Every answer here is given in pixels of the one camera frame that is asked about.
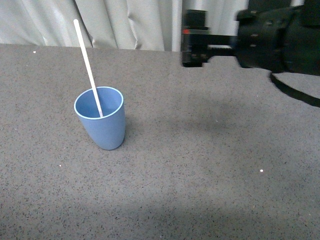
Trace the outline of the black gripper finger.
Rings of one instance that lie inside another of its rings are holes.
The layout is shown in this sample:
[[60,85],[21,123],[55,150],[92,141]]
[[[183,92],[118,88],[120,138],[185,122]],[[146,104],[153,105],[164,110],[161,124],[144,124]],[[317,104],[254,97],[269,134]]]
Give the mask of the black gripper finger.
[[206,26],[205,10],[188,9],[182,18],[181,30],[181,62],[183,67],[197,68],[208,61],[208,45],[205,43],[209,35]]

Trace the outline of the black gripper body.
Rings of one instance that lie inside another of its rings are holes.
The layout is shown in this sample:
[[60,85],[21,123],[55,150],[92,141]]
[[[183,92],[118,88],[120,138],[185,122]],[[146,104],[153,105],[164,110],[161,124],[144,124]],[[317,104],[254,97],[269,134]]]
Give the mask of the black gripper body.
[[210,56],[234,56],[243,68],[273,73],[320,74],[320,2],[306,0],[251,0],[236,15],[236,36],[215,47]]

